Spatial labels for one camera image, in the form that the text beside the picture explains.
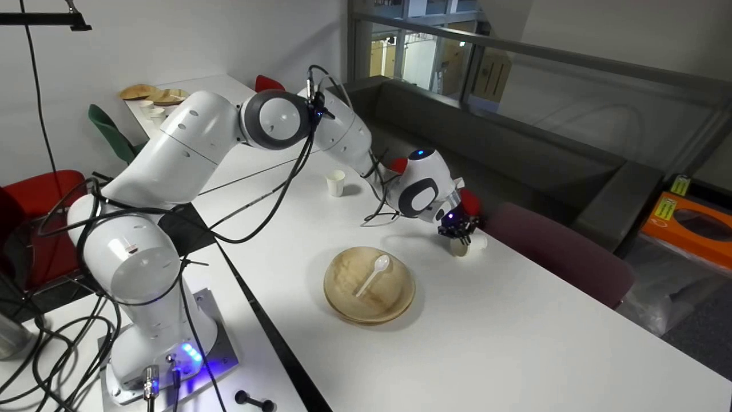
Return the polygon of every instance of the chair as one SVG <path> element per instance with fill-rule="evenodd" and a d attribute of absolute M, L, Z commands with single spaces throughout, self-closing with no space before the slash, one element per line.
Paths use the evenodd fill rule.
<path fill-rule="evenodd" d="M 116 127 L 116 123 L 105 113 L 105 110 L 101 110 L 98 105 L 90 105 L 90 118 L 108 140 L 116 157 L 122 157 L 124 163 L 134 160 L 140 148 L 130 143 L 130 140 Z"/>
<path fill-rule="evenodd" d="M 84 272 L 69 234 L 40 236 L 36 230 L 40 216 L 60 199 L 70 204 L 79 195 L 84 195 L 84 176 L 74 168 L 0 187 L 0 275 L 12 279 L 23 293 L 35 295 L 70 275 Z M 47 214 L 45 230 L 62 226 L 66 226 L 63 211 Z"/>
<path fill-rule="evenodd" d="M 623 259 L 549 216 L 503 204 L 483 228 L 607 306 L 618 309 L 631 288 Z"/>

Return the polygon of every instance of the floor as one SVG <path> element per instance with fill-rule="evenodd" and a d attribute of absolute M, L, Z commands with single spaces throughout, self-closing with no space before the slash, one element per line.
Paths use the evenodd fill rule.
<path fill-rule="evenodd" d="M 618 311 L 732 379 L 732 277 L 647 238 L 625 259 L 636 279 Z"/>

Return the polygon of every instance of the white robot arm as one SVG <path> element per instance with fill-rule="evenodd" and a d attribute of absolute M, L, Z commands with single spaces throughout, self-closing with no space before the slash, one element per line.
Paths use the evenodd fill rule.
<path fill-rule="evenodd" d="M 77 199 L 69 211 L 76 226 L 93 214 L 134 208 L 169 211 L 193 201 L 215 166 L 235 143 L 286 148 L 313 134 L 316 143 L 358 176 L 378 182 L 380 164 L 371 157 L 366 123 L 336 95 L 296 95 L 260 92 L 241 106 L 209 92 L 182 100 L 159 125 L 159 137 L 111 180 L 101 195 Z M 457 187 L 436 151 L 413 151 L 405 173 L 382 192 L 386 204 L 406 216 L 442 220 L 460 204 Z M 202 353 L 182 318 L 180 293 L 169 293 L 180 272 L 180 259 L 158 226 L 145 212 L 124 212 L 93 226 L 77 224 L 69 230 L 82 250 L 82 259 L 101 288 L 124 309 L 132 325 L 116 338 L 110 357 L 111 378 L 124 389 L 140 389 L 145 371 L 158 367 L 162 387 L 166 371 L 189 378 L 202 371 Z M 182 280 L 182 295 L 193 309 L 193 325 L 209 353 L 218 338 L 218 325 L 198 309 Z"/>

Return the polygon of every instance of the beige bowl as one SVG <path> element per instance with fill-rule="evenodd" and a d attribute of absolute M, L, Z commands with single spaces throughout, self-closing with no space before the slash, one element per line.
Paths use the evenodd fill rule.
<path fill-rule="evenodd" d="M 380 259 L 382 250 L 373 246 L 353 246 L 342 250 L 330 262 L 322 290 L 328 302 L 353 322 L 389 322 L 396 315 L 405 312 L 405 309 L 413 299 L 413 280 L 402 260 L 389 256 L 389 267 L 378 275 L 371 288 L 357 298 L 357 290 L 366 280 L 373 270 L 374 259 Z"/>

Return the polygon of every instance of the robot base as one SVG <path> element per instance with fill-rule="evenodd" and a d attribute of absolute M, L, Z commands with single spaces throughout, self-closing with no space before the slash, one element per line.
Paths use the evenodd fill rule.
<path fill-rule="evenodd" d="M 213 293 L 209 288 L 195 293 L 195 299 L 202 303 L 202 309 L 215 319 L 218 325 L 218 338 L 211 347 L 211 353 L 205 354 L 209 365 L 213 371 L 213 378 L 219 379 L 227 372 L 230 372 L 237 365 L 237 357 L 234 350 L 234 342 L 227 334 L 225 319 L 221 319 L 221 311 L 213 299 Z M 111 372 L 111 367 L 105 367 L 102 375 L 102 387 L 105 387 L 105 404 L 108 399 L 111 399 L 114 404 L 127 404 L 142 398 L 142 390 L 126 390 L 122 389 L 116 375 Z M 188 398 L 193 398 L 195 393 L 203 390 L 205 387 L 211 387 L 211 378 L 205 372 L 205 367 L 202 367 L 202 372 L 197 372 L 195 378 L 185 379 L 180 385 L 180 389 L 164 389 L 159 396 L 164 396 L 166 404 L 173 402 L 182 402 Z"/>

